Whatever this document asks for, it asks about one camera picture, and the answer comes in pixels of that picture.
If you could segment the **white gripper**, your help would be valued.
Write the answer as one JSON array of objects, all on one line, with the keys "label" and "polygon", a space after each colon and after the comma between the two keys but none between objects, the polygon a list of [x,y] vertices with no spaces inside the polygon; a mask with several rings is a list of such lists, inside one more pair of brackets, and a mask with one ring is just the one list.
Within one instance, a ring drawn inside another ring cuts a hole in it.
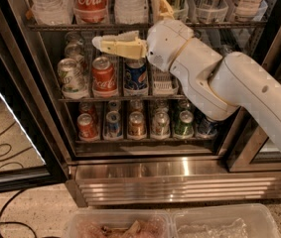
[{"label": "white gripper", "polygon": [[96,36],[92,39],[95,48],[103,53],[127,59],[140,60],[146,57],[150,64],[166,72],[177,52],[194,36],[194,31],[174,18],[174,10],[167,0],[158,0],[157,22],[148,30],[147,43],[139,38],[138,31],[118,35]]}]

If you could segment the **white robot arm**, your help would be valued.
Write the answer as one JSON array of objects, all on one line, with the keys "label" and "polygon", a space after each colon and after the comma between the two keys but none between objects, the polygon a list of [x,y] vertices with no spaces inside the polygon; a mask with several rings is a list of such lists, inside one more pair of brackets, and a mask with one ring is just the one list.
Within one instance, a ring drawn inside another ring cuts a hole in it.
[{"label": "white robot arm", "polygon": [[222,121],[244,107],[281,152],[281,84],[248,55],[222,56],[171,17],[156,22],[145,40],[131,31],[97,36],[92,44],[103,53],[145,58],[170,72],[185,96],[212,120]]}]

